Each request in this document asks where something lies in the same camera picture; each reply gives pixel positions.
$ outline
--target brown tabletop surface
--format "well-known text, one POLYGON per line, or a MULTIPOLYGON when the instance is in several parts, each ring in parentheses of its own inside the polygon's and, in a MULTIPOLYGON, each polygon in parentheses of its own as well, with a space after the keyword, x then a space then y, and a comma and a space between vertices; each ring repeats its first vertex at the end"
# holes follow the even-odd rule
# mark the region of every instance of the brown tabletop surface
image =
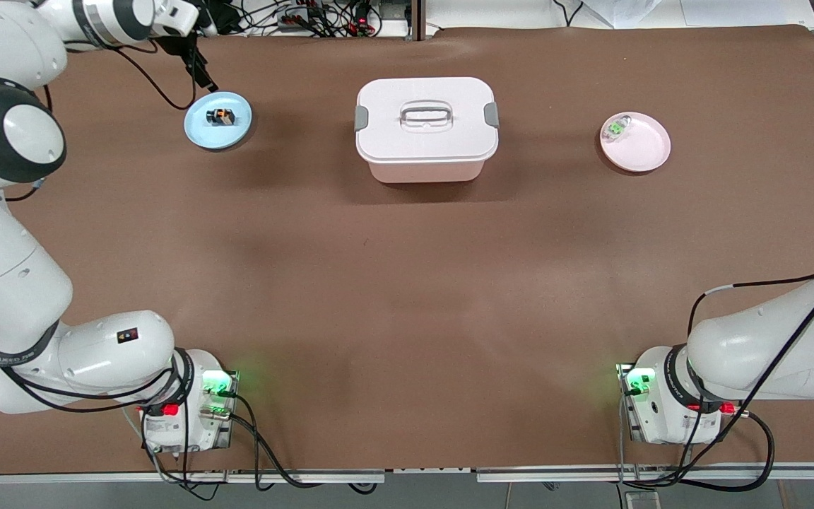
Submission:
MULTIPOLYGON (((208 153, 119 55, 52 84, 68 159, 12 206, 64 268, 72 324, 167 317, 177 345, 242 371, 292 468, 617 461, 614 365, 685 341, 692 300, 814 271, 814 36, 797 26, 448 29, 427 42, 201 43, 251 101, 251 139, 208 153), (384 77, 477 76, 500 147, 471 183, 389 187, 353 145, 384 77), (662 122, 668 163, 611 170, 611 114, 662 122)), ((132 54, 175 101, 181 62, 132 54)), ((7 193, 23 193, 14 187, 7 193)), ((785 288, 712 296, 733 312, 785 288)), ((814 462, 814 402, 757 402, 779 461, 814 462)), ((707 460, 760 461, 744 422, 707 460)), ((629 445, 630 461, 677 447, 629 445)), ((194 455, 247 468, 252 448, 194 455)), ((0 414, 0 474, 149 471, 122 414, 0 414)))

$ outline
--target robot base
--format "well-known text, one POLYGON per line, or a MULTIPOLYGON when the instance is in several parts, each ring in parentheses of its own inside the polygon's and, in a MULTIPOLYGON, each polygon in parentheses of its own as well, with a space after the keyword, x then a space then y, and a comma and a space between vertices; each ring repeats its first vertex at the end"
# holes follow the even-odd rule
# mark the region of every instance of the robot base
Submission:
MULTIPOLYGON (((681 405, 671 393, 665 374, 670 351, 671 347, 666 346, 650 348, 621 378, 625 391, 637 385, 647 387, 647 392, 627 397, 627 407, 633 408, 630 425, 639 426, 642 438, 652 444, 685 444, 697 418, 697 412, 681 405)), ((718 435, 720 423, 721 412, 703 414, 692 442, 711 442, 718 435)))
POLYGON ((222 416, 207 416, 201 409, 224 409, 230 414, 235 409, 233 397, 218 397, 204 390, 204 371, 222 370, 219 361, 207 351, 188 350, 194 362, 194 384, 184 403, 177 405, 174 415, 144 416, 144 431, 146 442, 153 452, 184 452, 184 434, 187 433, 188 452, 204 451, 214 447, 222 447, 220 437, 229 432, 228 418, 222 416))

